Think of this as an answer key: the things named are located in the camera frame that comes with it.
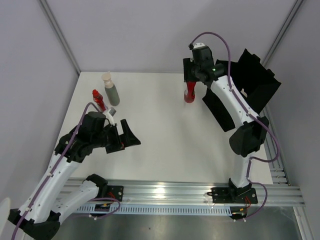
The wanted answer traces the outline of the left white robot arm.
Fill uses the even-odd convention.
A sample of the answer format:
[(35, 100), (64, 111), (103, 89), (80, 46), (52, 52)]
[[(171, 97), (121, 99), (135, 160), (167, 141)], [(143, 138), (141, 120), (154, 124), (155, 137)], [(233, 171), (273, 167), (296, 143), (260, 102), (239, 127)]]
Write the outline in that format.
[(77, 190), (58, 199), (67, 180), (94, 149), (104, 148), (110, 154), (141, 144), (126, 119), (120, 121), (122, 134), (118, 133), (112, 119), (112, 116), (90, 111), (60, 138), (45, 174), (29, 199), (9, 212), (8, 221), (15, 225), (14, 235), (21, 229), (35, 240), (50, 240), (61, 224), (85, 203), (120, 202), (110, 194), (108, 181), (95, 173), (89, 175)]

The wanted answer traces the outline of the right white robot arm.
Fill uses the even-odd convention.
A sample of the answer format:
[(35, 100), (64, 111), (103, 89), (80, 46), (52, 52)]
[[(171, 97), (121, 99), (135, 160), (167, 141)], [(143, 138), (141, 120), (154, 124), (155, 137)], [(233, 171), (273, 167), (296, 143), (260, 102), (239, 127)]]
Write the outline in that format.
[(203, 83), (221, 102), (223, 112), (228, 113), (236, 128), (229, 138), (229, 145), (235, 153), (233, 173), (228, 183), (228, 198), (240, 202), (251, 189), (249, 180), (253, 153), (260, 149), (266, 138), (268, 121), (251, 110), (237, 90), (230, 69), (215, 64), (211, 49), (203, 44), (190, 44), (191, 58), (183, 59), (183, 75), (186, 83), (184, 101), (195, 100), (195, 86)]

